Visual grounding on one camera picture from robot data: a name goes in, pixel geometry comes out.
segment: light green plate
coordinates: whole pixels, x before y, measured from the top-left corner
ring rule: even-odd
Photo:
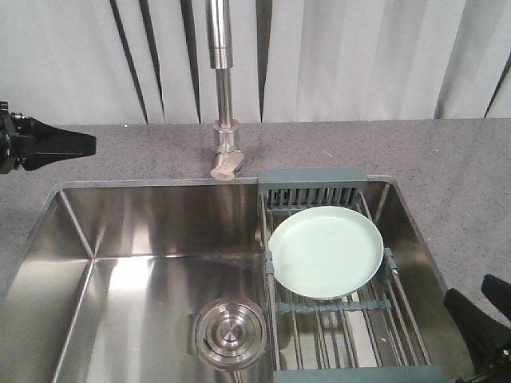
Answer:
[[[268,246],[277,280],[313,299],[356,291],[369,282],[383,258],[378,228],[345,207],[312,207],[292,215],[275,229]]]

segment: sink drain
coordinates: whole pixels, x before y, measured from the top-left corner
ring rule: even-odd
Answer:
[[[201,311],[196,327],[199,357],[217,369],[237,371],[264,353],[262,310],[247,299],[221,299]]]

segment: faucet spout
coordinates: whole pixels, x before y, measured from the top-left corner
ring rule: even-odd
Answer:
[[[232,37],[228,0],[206,0],[209,58],[216,71],[218,120],[214,124],[216,154],[211,176],[229,181],[241,168],[244,154],[240,151],[238,122],[232,118]]]

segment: gray countertop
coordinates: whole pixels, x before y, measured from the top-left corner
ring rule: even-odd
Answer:
[[[209,177],[211,125],[65,128],[96,136],[97,154],[0,176],[0,301],[55,184]],[[498,318],[479,286],[487,273],[511,280],[511,120],[242,124],[241,143],[240,176],[334,166],[393,176],[447,286]]]

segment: stainless steel sink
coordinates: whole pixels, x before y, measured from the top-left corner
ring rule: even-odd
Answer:
[[[394,251],[432,362],[451,377],[469,375],[441,279],[398,189],[386,177],[369,181],[367,207]],[[194,339],[218,299],[267,310],[258,209],[257,179],[60,185],[0,309],[0,381],[270,381],[270,342],[236,376],[204,361]],[[292,328],[279,326],[281,368],[296,368],[291,338]]]

